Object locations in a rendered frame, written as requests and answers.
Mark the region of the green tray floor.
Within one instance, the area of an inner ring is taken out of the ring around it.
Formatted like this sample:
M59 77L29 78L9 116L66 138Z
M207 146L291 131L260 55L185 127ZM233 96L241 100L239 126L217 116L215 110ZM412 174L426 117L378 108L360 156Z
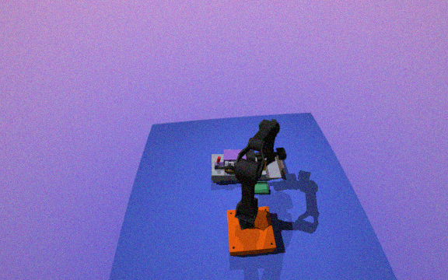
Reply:
M268 192L267 184L255 184L254 192Z

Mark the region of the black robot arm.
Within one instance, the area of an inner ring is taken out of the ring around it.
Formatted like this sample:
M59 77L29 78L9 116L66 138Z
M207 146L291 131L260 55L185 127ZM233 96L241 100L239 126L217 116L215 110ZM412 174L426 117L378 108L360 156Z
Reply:
M239 152L234 166L235 176L242 185L241 200L236 203L234 215L238 218L241 229L255 226L254 221L259 207L257 206L258 198L254 197L254 188L264 169L263 151L274 147L280 125L274 119L272 121L263 119L259 124L259 129L257 134L249 139L247 146ZM250 150L261 152L261 164L242 158Z

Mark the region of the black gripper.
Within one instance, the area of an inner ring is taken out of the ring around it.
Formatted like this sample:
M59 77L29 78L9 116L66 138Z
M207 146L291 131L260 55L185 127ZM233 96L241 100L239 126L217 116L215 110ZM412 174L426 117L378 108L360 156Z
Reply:
M266 159L266 166L272 162L275 161L275 157L278 156L278 159L283 160L286 159L286 152L284 148L276 148L276 151L274 151L274 147L272 149L264 149L263 151L263 156L264 159ZM256 157L257 157L257 163L262 163L262 157L261 157L261 152L254 152L254 150L250 150L247 154L246 154L246 158L250 161L254 161L256 162Z

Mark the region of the grey ramp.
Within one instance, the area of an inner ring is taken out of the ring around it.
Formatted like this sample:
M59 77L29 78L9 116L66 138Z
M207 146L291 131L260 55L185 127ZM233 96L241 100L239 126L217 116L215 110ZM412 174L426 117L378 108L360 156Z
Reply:
M226 173L225 167L228 166L229 161L225 161L225 166L216 166L218 156L221 157L220 162L223 162L223 154L212 154L212 180L213 182L220 182L221 180L238 180L233 173ZM235 166L236 161L231 161L231 166ZM285 176L285 169L282 160L275 157L275 161L268 164L266 170L262 171L261 178L258 180L273 180L275 178L282 178Z

